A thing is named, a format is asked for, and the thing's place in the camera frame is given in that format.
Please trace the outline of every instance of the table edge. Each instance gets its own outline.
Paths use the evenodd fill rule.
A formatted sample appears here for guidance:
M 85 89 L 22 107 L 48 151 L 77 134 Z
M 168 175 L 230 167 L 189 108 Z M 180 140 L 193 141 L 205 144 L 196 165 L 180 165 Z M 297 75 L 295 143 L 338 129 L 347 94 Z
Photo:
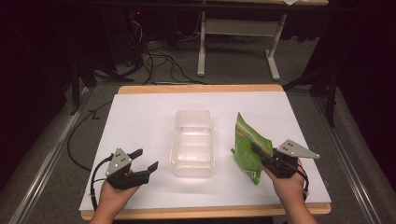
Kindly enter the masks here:
M 283 91 L 283 88 L 278 84 L 122 86 L 119 88 L 118 94 L 225 91 Z
M 329 203 L 307 203 L 308 210 L 313 215 L 329 214 L 332 207 Z M 90 220 L 93 211 L 81 211 L 81 217 Z M 285 215 L 281 204 L 224 206 L 199 208 L 163 208 L 122 210 L 116 219 L 168 219 L 168 218 L 199 218 L 199 217 L 271 217 Z

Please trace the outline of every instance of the green snack bag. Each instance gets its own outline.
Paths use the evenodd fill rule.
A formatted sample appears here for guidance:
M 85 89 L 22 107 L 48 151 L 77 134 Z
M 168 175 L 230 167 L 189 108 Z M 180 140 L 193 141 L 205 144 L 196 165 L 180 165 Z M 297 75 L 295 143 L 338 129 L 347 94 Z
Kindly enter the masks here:
M 254 144 L 259 147 L 269 158 L 273 157 L 273 146 L 269 139 L 262 137 L 252 129 L 238 113 L 235 125 L 235 148 L 231 149 L 233 158 L 255 185 L 260 182 L 262 173 L 260 156 L 251 150 Z

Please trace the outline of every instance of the hand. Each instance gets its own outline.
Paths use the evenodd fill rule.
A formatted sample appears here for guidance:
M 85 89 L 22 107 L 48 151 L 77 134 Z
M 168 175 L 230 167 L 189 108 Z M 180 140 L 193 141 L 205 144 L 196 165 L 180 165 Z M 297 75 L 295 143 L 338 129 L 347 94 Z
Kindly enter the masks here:
M 294 174 L 291 178 L 277 178 L 270 170 L 262 165 L 262 169 L 273 181 L 274 189 L 276 195 L 282 204 L 304 202 L 304 179 L 299 174 Z
M 304 178 L 294 174 L 291 178 L 277 178 L 270 170 L 262 169 L 273 181 L 276 195 L 282 203 L 289 224 L 316 224 L 315 218 L 309 212 L 304 202 Z
M 107 181 L 102 185 L 100 199 L 90 224 L 112 223 L 116 215 L 125 207 L 139 187 L 114 189 Z

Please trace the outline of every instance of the black cable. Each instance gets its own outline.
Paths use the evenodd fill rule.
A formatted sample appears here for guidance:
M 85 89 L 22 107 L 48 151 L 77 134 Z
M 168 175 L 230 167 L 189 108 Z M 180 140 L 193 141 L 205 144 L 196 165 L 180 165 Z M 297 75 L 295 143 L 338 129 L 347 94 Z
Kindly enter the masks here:
M 225 37 L 222 38 L 222 39 L 225 39 L 225 42 L 224 42 L 221 46 L 219 46 L 219 47 L 211 47 L 211 46 L 208 45 L 207 41 L 205 42 L 205 47 L 206 47 L 206 48 L 209 48 L 209 49 L 222 49 L 222 48 L 224 48 L 225 46 L 227 46 L 227 44 L 228 44 L 230 38 L 228 38 L 228 36 L 225 36 Z
M 143 59 L 142 59 L 142 57 L 139 57 L 137 59 L 136 64 L 134 65 L 134 68 L 130 69 L 129 71 L 127 71 L 127 72 L 125 72 L 123 74 L 118 74 L 118 73 L 112 71 L 111 72 L 112 75 L 111 75 L 111 74 L 109 74 L 108 70 L 106 72 L 106 71 L 102 71 L 103 69 L 98 69 L 98 70 L 100 70 L 103 73 L 105 73 L 106 76 L 102 76 L 102 75 L 97 74 L 97 73 L 94 73 L 94 74 L 95 74 L 96 77 L 103 78 L 103 79 L 114 78 L 114 79 L 116 79 L 118 81 L 122 81 L 122 82 L 133 82 L 134 80 L 127 78 L 127 76 L 137 72 L 142 66 L 143 66 Z
M 303 166 L 302 165 L 298 165 L 298 166 L 300 166 L 300 168 L 303 170 L 303 172 L 304 172 L 304 175 L 302 175 L 302 177 L 304 177 L 304 179 L 305 179 L 305 182 L 306 182 L 306 185 L 305 185 L 305 188 L 304 188 L 304 200 L 306 199 L 306 197 L 309 195 L 309 190 L 308 190 L 308 187 L 309 187 L 309 181 L 308 181 L 308 175 L 306 174 L 306 171 L 305 171 L 305 169 L 303 168 Z
M 96 179 L 95 181 L 93 181 L 93 183 L 96 183 L 96 182 L 101 181 L 101 180 L 106 180 L 106 179 L 105 178 Z
M 161 43 L 161 45 L 160 45 L 159 47 L 154 48 L 154 49 L 150 49 L 150 51 L 156 51 L 156 50 L 158 50 L 158 49 L 163 48 L 163 43 L 164 43 L 163 40 L 153 40 L 153 41 L 149 41 L 149 42 L 147 43 L 146 50 L 149 50 L 149 45 L 150 45 L 150 44 L 156 44 L 156 43 Z
M 94 68 L 95 70 L 100 70 L 100 71 L 102 71 L 103 73 L 105 73 L 106 75 L 108 75 L 108 76 L 110 76 L 110 77 L 113 77 L 113 78 L 115 78 L 115 79 L 118 80 L 118 81 L 122 81 L 122 82 L 134 82 L 134 79 L 125 77 L 125 76 L 128 76 L 128 75 L 132 74 L 133 72 L 135 72 L 134 69 L 132 69 L 132 70 L 130 70 L 130 71 L 128 71 L 128 72 L 126 72 L 126 73 L 120 75 L 120 74 L 118 74 L 118 73 L 112 71 L 111 69 L 108 69 L 108 68 L 102 66 L 101 64 L 95 63 L 94 61 L 91 61 L 91 60 L 89 60 L 89 59 L 83 58 L 83 57 L 81 57 L 81 56 L 79 56 L 78 59 L 79 59 L 80 61 L 84 62 L 85 64 L 87 64 L 90 68 Z
M 198 45 L 201 44 L 201 40 L 198 37 L 199 36 L 196 36 L 195 38 L 191 38 L 191 39 L 188 39 L 188 40 L 183 40 L 183 41 L 181 41 L 179 43 L 180 43 L 180 45 L 183 45 L 183 46 L 186 46 L 186 47 L 195 47 L 195 46 L 198 46 Z
M 107 158 L 105 158 L 104 160 L 102 160 L 101 162 L 99 162 L 99 164 L 96 165 L 95 169 L 93 170 L 92 176 L 91 176 L 91 191 L 90 191 L 90 196 L 91 196 L 91 201 L 92 201 L 92 206 L 93 206 L 93 210 L 96 211 L 96 208 L 98 207 L 98 202 L 96 201 L 96 196 L 95 196 L 95 188 L 93 187 L 93 183 L 95 182 L 95 177 L 96 177 L 96 173 L 99 170 L 99 168 L 108 161 L 111 161 L 113 159 L 114 154 L 111 153 L 111 155 Z
M 154 61 L 153 61 L 153 59 L 152 59 L 152 55 L 151 55 L 151 53 L 149 52 L 149 48 L 148 48 L 147 45 L 146 45 L 146 52 L 147 52 L 147 54 L 148 54 L 148 59 L 151 60 L 151 66 L 150 66 L 150 69 L 148 69 L 148 68 L 143 64 L 143 66 L 144 66 L 144 67 L 146 68 L 146 70 L 148 71 L 148 78 L 146 79 L 145 82 L 143 82 L 142 85 L 143 85 L 143 86 L 146 85 L 149 81 L 150 81 L 152 84 L 156 85 L 154 79 L 152 79 L 152 71 L 154 70 Z
M 251 44 L 254 42 L 258 42 L 259 40 L 263 39 L 263 36 L 249 36 L 251 39 L 250 40 L 242 40 L 241 38 L 238 39 L 234 39 L 233 38 L 234 35 L 229 36 L 229 41 L 232 43 L 241 43 L 241 44 Z
M 184 78 L 186 78 L 186 79 L 188 80 L 188 82 L 205 85 L 205 83 L 202 82 L 202 81 L 195 80 L 195 79 L 192 79 L 192 78 L 186 76 L 186 74 L 185 74 L 184 71 L 183 71 L 183 68 L 176 62 L 176 60 L 175 60 L 172 56 L 166 55 L 166 54 L 164 54 L 164 53 L 162 53 L 162 52 L 159 52 L 159 51 L 155 51 L 154 53 L 151 53 L 151 52 L 149 52 L 149 50 L 148 50 L 147 52 L 143 52 L 143 53 L 147 53 L 147 54 L 149 55 L 150 60 L 151 60 L 151 67 L 154 66 L 154 65 L 153 65 L 153 60 L 152 60 L 152 59 L 155 58 L 155 57 L 156 57 L 156 58 L 163 58 L 163 59 L 165 59 L 165 62 L 164 62 L 164 63 L 161 63 L 161 65 L 162 65 L 162 64 L 165 64 L 166 62 L 170 62 L 170 63 L 172 64 L 172 67 L 171 67 L 171 69 L 170 69 L 170 74 L 171 74 L 171 77 L 172 77 L 175 81 L 177 81 L 177 82 L 182 82 L 181 80 L 178 80 L 178 79 L 176 79 L 176 78 L 173 76 L 172 70 L 173 70 L 174 66 L 178 67 L 178 69 L 179 69 L 181 75 L 182 75 Z
M 183 42 L 185 42 L 185 41 L 190 41 L 190 40 L 192 40 L 192 39 L 195 39 L 195 38 L 201 36 L 201 35 L 197 35 L 197 34 L 196 34 L 196 32 L 197 32 L 197 30 L 198 30 L 198 28 L 199 28 L 199 25 L 200 25 L 200 23 L 201 23 L 201 14 L 202 14 L 202 12 L 198 12 L 198 20 L 197 20 L 197 22 L 196 22 L 196 24 L 195 24 L 195 29 L 192 31 L 192 33 L 191 33 L 187 38 L 178 40 L 178 41 L 177 41 L 178 43 L 183 43 Z
M 83 165 L 81 165 L 81 164 L 80 164 L 79 162 L 77 162 L 77 161 L 73 158 L 73 156 L 72 156 L 72 153 L 71 153 L 71 150 L 70 150 L 70 142 L 71 142 L 72 136 L 73 136 L 73 134 L 76 132 L 77 128 L 78 128 L 87 118 L 89 118 L 92 114 L 95 114 L 99 109 L 101 109 L 101 108 L 105 107 L 106 105 L 110 104 L 112 101 L 113 101 L 113 100 L 111 100 L 111 101 L 105 103 L 104 105 L 101 105 L 101 106 L 97 107 L 97 108 L 94 109 L 94 110 L 90 110 L 90 114 L 88 114 L 82 121 L 79 122 L 78 125 L 75 126 L 75 128 L 74 128 L 74 129 L 72 130 L 72 132 L 69 134 L 69 137 L 68 137 L 68 139 L 67 139 L 67 146 L 66 146 L 66 147 L 67 147 L 67 154 L 69 155 L 70 160 L 71 160 L 75 165 L 79 166 L 80 168 L 82 168 L 82 169 L 84 169 L 84 170 L 86 170 L 86 171 L 91 171 L 91 169 L 90 169 L 90 168 L 87 168 L 87 167 L 85 167 L 85 166 L 83 166 Z

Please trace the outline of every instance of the white paper sheet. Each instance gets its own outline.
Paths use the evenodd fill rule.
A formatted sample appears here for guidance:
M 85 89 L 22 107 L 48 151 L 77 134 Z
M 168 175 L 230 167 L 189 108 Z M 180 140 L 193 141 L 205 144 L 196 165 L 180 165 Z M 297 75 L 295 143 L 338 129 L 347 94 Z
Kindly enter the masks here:
M 181 109 L 209 110 L 214 120 L 215 172 L 207 179 L 180 178 L 172 172 L 169 157 L 175 115 Z M 119 94 L 114 97 L 93 167 L 117 147 L 127 153 L 143 148 L 143 155 L 132 163 L 133 170 L 146 170 L 159 161 L 149 183 L 139 189 L 125 209 L 279 204 L 264 172 L 256 186 L 233 159 L 230 149 L 234 147 L 238 112 L 258 133 L 271 139 L 274 147 L 287 139 L 307 147 L 283 91 Z M 314 161 L 302 159 L 302 163 L 310 181 L 307 202 L 330 203 Z M 105 177 L 107 166 L 99 169 L 96 179 Z M 97 198 L 101 185 L 95 183 Z M 89 183 L 80 211 L 92 210 L 88 193 Z

